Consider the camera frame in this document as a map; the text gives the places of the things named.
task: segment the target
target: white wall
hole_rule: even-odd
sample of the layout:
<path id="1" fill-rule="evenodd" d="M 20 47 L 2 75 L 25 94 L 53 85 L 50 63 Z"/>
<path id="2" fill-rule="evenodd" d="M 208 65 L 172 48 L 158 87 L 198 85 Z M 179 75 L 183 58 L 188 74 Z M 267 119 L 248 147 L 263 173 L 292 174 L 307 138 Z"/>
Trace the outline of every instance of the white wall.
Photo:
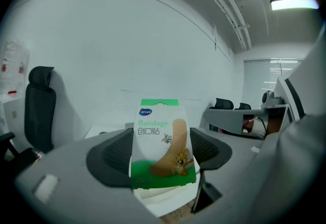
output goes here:
<path id="1" fill-rule="evenodd" d="M 92 125 L 124 128 L 142 98 L 178 98 L 196 127 L 232 93 L 232 54 L 156 0 L 29 0 L 2 23 L 1 45 L 14 38 L 30 50 L 28 72 L 55 67 L 55 146 Z"/>
<path id="2" fill-rule="evenodd" d="M 304 59 L 311 51 L 313 44 L 309 43 L 282 43 L 266 44 L 254 47 L 252 50 L 234 55 L 233 104 L 238 107 L 242 100 L 243 91 L 243 64 L 246 60 L 271 58 Z"/>

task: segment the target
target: bandage box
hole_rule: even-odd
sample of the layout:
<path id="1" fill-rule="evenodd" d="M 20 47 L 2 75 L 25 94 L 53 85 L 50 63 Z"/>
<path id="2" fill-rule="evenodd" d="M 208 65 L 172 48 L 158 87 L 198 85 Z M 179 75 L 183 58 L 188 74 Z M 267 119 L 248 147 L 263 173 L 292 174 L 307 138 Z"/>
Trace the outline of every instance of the bandage box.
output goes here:
<path id="1" fill-rule="evenodd" d="M 142 99 L 133 129 L 133 188 L 165 188 L 196 182 L 189 128 L 177 99 Z"/>

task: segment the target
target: logo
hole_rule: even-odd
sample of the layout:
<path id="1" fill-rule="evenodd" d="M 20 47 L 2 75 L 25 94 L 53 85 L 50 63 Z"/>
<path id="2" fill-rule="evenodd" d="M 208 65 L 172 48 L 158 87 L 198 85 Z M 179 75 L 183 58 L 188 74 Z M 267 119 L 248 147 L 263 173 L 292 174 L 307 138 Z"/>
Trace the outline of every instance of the logo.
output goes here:
<path id="1" fill-rule="evenodd" d="M 152 113 L 152 109 L 148 109 L 148 108 L 142 108 L 140 111 L 139 111 L 139 114 L 141 116 L 148 116 Z"/>

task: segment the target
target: chair headrest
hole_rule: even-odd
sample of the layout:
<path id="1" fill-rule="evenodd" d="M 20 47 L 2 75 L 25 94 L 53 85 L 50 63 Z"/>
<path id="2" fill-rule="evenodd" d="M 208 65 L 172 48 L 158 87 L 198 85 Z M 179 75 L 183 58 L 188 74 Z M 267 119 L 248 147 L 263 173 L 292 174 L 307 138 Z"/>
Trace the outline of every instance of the chair headrest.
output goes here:
<path id="1" fill-rule="evenodd" d="M 51 71 L 54 67 L 35 67 L 30 71 L 29 81 L 30 83 L 39 88 L 46 90 L 51 81 Z"/>

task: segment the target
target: ceiling light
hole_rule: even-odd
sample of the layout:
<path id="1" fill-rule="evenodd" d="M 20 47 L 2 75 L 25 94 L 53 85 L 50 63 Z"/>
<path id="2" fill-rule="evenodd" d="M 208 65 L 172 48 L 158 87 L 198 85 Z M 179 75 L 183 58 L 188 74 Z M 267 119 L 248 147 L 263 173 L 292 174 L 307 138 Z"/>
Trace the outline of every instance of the ceiling light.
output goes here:
<path id="1" fill-rule="evenodd" d="M 293 8 L 309 8 L 318 9 L 318 3 L 315 0 L 275 0 L 271 1 L 272 10 L 293 9 Z"/>

